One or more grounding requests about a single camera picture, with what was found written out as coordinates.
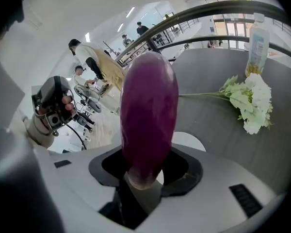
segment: transparent bottle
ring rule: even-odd
[[[250,28],[249,59],[246,77],[251,73],[262,74],[270,43],[270,33],[264,26],[264,15],[254,13],[255,22]]]

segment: round table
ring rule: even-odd
[[[179,93],[215,92],[236,74],[243,82],[247,60],[239,50],[186,50],[172,65]],[[291,69],[267,59],[262,77],[272,89],[270,130],[250,135],[229,102],[196,96],[179,98],[175,131],[192,134],[207,152],[239,163],[280,194],[291,180]]]

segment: bottle cap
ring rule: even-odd
[[[258,22],[264,22],[264,15],[260,13],[253,13],[254,20]]]

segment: black slot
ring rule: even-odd
[[[239,205],[246,213],[247,217],[252,217],[255,213],[263,208],[257,199],[250,193],[244,184],[230,186],[229,189],[238,201]]]
[[[68,164],[71,164],[71,162],[68,161],[68,160],[58,161],[58,162],[55,162],[54,163],[54,165],[56,166],[56,168],[60,168],[62,166],[66,166]]]

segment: black hair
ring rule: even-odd
[[[76,55],[76,53],[75,53],[71,48],[77,46],[77,45],[80,44],[80,43],[81,43],[81,42],[78,41],[77,39],[72,39],[72,40],[69,42],[68,46],[69,46],[69,49],[70,49],[70,51],[72,52],[73,55]]]
[[[78,69],[82,69],[83,70],[83,67],[82,66],[76,66],[74,71],[76,72]]]

